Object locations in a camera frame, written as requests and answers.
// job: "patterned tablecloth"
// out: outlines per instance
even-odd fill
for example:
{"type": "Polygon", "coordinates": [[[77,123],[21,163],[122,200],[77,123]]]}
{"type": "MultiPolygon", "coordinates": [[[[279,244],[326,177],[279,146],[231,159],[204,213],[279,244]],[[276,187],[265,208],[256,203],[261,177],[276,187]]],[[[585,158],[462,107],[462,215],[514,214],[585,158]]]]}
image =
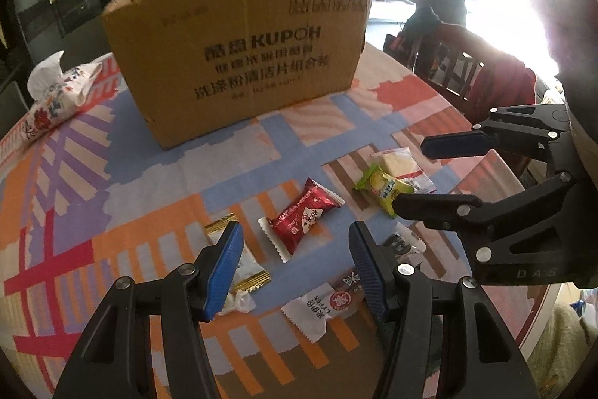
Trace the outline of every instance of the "patterned tablecloth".
{"type": "MultiPolygon", "coordinates": [[[[378,241],[391,233],[394,221],[351,190],[368,156],[408,146],[444,193],[495,201],[521,190],[494,152],[423,157],[425,136],[470,125],[368,44],[348,92],[239,122],[169,151],[154,142],[113,57],[102,62],[89,110],[35,143],[0,183],[0,346],[39,398],[52,395],[79,333],[117,276],[142,282],[193,261],[207,245],[202,226],[229,212],[238,215],[247,245],[272,282],[253,293],[251,314],[232,313],[201,327],[222,397],[304,397],[307,391],[370,397],[383,354],[361,300],[328,322],[315,344],[279,310],[352,268],[347,230],[354,220],[365,220],[378,241]],[[283,263],[257,220],[277,215],[308,176],[347,204],[325,215],[283,263]]],[[[456,281],[468,273],[455,234],[407,224],[428,244],[427,275],[456,281]]],[[[525,342],[548,288],[487,291],[518,343],[525,342]]],[[[151,341],[158,396],[165,398],[157,317],[151,341]]],[[[433,387],[434,377],[424,397],[433,387]]]]}

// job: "red candy wrapper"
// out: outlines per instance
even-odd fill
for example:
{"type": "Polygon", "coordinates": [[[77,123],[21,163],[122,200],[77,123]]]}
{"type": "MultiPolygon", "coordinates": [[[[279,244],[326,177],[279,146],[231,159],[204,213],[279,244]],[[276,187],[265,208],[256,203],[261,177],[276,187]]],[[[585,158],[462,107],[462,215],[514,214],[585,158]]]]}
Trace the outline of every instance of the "red candy wrapper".
{"type": "Polygon", "coordinates": [[[295,253],[301,239],[319,218],[333,208],[345,204],[339,197],[313,179],[308,178],[303,192],[278,217],[262,217],[259,226],[276,247],[283,262],[295,253]]]}

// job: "green snack package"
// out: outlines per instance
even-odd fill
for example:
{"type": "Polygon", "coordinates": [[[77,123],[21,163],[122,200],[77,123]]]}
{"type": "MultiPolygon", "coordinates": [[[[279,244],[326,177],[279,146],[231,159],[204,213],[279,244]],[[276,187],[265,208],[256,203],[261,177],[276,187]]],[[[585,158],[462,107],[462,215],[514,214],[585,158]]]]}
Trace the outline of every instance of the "green snack package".
{"type": "Polygon", "coordinates": [[[388,215],[396,217],[392,201],[399,193],[414,193],[413,187],[385,173],[379,164],[372,164],[355,184],[355,190],[368,190],[388,215]]]}

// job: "green cloth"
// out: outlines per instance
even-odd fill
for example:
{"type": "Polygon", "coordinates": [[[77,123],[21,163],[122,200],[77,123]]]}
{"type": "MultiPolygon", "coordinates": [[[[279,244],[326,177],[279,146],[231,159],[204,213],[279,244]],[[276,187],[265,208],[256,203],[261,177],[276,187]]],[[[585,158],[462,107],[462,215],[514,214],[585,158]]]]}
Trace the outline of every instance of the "green cloth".
{"type": "Polygon", "coordinates": [[[565,303],[556,303],[527,365],[542,399],[558,397],[590,351],[596,328],[579,319],[565,303]]]}

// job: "cardboard box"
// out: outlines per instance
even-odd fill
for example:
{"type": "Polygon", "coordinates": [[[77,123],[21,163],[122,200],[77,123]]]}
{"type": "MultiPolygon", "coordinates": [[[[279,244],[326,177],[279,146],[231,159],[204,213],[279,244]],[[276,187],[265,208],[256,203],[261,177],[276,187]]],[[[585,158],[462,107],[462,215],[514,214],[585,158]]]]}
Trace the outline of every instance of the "cardboard box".
{"type": "Polygon", "coordinates": [[[113,0],[102,15],[163,148],[351,86],[371,0],[113,0]]]}

